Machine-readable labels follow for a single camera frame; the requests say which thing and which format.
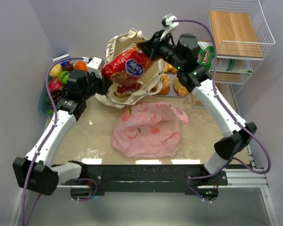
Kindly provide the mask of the large red cookie bag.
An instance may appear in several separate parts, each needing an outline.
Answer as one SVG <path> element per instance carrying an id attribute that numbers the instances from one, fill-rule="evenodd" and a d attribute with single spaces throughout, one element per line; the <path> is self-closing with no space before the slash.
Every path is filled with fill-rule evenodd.
<path id="1" fill-rule="evenodd" d="M 134 43 L 106 64 L 101 73 L 113 82 L 130 87 L 146 73 L 153 63 Z"/>

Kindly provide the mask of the cream canvas tote bag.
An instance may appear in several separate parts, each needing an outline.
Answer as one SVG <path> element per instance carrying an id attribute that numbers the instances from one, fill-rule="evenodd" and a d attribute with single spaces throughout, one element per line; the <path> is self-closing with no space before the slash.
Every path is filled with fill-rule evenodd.
<path id="1" fill-rule="evenodd" d="M 114 36 L 106 47 L 105 64 L 109 64 L 124 50 L 131 47 L 135 42 L 142 40 L 146 40 L 142 35 L 142 31 L 138 31 L 134 28 L 131 28 L 129 32 L 125 34 Z M 157 60 L 138 80 L 138 83 L 141 85 L 139 89 L 132 89 L 121 94 L 117 91 L 120 85 L 114 82 L 113 85 L 110 86 L 108 94 L 96 94 L 95 98 L 99 102 L 116 109 L 134 105 L 145 96 L 154 95 L 161 91 L 163 87 L 162 74 L 165 72 L 165 68 L 166 62 L 162 59 Z"/>

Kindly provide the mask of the green white chips bag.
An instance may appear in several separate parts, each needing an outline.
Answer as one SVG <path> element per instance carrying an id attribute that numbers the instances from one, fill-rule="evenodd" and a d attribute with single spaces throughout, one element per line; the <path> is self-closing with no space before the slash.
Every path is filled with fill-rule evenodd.
<path id="1" fill-rule="evenodd" d="M 215 51 L 212 42 L 198 41 L 200 46 L 200 64 L 209 70 L 214 62 Z"/>

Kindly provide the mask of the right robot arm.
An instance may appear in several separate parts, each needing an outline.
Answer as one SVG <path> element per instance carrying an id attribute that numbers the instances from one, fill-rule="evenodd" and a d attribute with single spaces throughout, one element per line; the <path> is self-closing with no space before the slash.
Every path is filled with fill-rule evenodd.
<path id="1" fill-rule="evenodd" d="M 184 33 L 174 45 L 162 34 L 158 31 L 137 46 L 150 60 L 161 58 L 177 69 L 179 82 L 204 105 L 219 126 L 223 138 L 214 144 L 215 153 L 204 164 L 206 171 L 213 174 L 250 143 L 257 126 L 247 123 L 231 107 L 207 69 L 197 62 L 200 46 L 194 35 Z"/>

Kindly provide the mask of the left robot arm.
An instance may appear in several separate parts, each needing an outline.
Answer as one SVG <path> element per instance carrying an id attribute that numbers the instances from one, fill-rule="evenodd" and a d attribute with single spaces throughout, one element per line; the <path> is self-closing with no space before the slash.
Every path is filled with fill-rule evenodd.
<path id="1" fill-rule="evenodd" d="M 55 104 L 57 112 L 37 144 L 24 158 L 17 157 L 13 170 L 19 187 L 43 195 L 51 195 L 58 185 L 78 179 L 84 164 L 70 161 L 53 167 L 55 154 L 68 131 L 77 123 L 86 109 L 86 101 L 95 94 L 108 93 L 112 81 L 100 71 L 85 73 L 75 70 L 70 73 L 62 97 Z"/>

